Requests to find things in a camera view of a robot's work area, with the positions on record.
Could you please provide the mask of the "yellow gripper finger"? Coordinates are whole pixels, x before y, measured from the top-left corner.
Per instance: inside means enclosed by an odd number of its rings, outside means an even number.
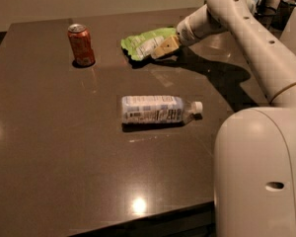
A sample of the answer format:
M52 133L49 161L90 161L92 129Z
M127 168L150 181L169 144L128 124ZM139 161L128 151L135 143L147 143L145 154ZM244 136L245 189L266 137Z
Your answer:
M181 44L177 36L170 36L161 42L152 52L151 57L158 59L180 48Z

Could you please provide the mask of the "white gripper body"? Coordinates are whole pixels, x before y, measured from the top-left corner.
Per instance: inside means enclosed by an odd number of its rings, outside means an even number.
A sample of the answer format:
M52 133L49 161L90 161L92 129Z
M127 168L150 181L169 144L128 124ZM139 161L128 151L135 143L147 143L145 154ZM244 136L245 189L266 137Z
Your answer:
M210 15L204 5L178 23L176 31L180 43L190 46L211 35L223 33L226 29Z

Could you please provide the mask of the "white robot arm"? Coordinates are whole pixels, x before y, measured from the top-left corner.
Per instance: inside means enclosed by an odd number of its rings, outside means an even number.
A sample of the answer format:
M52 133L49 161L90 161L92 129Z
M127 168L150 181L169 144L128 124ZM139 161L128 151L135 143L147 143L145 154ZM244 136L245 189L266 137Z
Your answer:
M220 126L214 147L217 237L296 237L296 54L254 16L252 0L206 0L177 26L183 45L234 38L262 101Z

